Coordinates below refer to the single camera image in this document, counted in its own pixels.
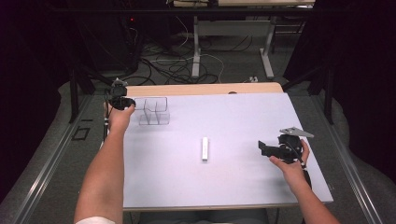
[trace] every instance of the shirt sleeve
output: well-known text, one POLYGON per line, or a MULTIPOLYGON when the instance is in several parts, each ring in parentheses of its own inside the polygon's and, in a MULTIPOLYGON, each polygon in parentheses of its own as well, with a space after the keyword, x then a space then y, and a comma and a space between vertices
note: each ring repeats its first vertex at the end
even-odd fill
POLYGON ((88 217, 82 219, 76 224, 116 224, 116 223, 111 220, 108 220, 105 217, 88 217))

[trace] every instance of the white block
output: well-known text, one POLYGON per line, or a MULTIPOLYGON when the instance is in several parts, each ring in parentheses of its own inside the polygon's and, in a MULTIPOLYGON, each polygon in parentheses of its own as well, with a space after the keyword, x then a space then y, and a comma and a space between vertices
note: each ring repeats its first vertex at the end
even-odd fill
POLYGON ((202 160, 203 161, 207 161, 208 146, 209 146, 209 143, 208 143, 207 137, 204 137, 202 139, 202 160))

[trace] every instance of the hand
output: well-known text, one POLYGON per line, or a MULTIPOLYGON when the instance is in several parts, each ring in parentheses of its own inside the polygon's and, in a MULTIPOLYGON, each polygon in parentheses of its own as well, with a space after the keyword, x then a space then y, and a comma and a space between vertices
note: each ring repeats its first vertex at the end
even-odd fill
POLYGON ((109 105, 108 113, 110 113, 108 118, 108 129, 110 131, 125 132, 129 126, 131 115, 134 113, 134 105, 129 106, 125 110, 118 110, 109 105))
MULTIPOLYGON (((301 158, 306 164, 309 155, 309 146, 303 139, 301 140, 301 144, 303 145, 303 153, 301 158)), ((270 157, 270 162, 282 170, 283 176, 285 177, 286 182, 288 182, 293 193, 298 191, 300 188, 308 186, 304 177, 303 168, 301 167, 299 161, 296 161, 292 164, 286 164, 279 158, 272 156, 270 157)))

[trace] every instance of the table surface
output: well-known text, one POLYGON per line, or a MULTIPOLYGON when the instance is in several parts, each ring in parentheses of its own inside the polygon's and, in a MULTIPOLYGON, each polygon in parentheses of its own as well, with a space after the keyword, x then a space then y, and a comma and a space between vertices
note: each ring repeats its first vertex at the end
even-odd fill
MULTIPOLYGON (((175 7, 191 7, 193 2, 174 1, 175 7)), ((220 7, 265 7, 265 6, 308 6, 315 0, 219 0, 220 7)), ((197 3, 198 7, 206 7, 207 3, 197 3)))
MULTIPOLYGON (((282 173, 257 146, 258 140, 277 146, 280 129, 302 129, 278 84, 128 87, 128 96, 166 96, 171 118, 168 125, 139 125, 139 111, 131 118, 124 141, 125 211, 297 205, 282 173), (208 161, 201 160, 203 137, 209 139, 208 161)), ((314 153, 308 172, 314 192, 332 202, 314 153)))

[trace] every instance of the black backdrop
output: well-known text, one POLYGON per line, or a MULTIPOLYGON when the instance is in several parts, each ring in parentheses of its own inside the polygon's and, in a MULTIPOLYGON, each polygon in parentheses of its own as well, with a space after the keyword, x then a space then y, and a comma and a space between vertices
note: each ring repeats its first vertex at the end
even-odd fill
POLYGON ((51 125, 68 80, 35 1, 0 4, 0 202, 51 125))
MULTIPOLYGON (((295 80, 333 55, 334 98, 350 129, 349 147, 362 160, 396 182, 396 20, 390 0, 317 0, 316 8, 352 9, 341 17, 311 18, 284 77, 295 80)), ((323 71, 310 79, 322 81, 323 71)))

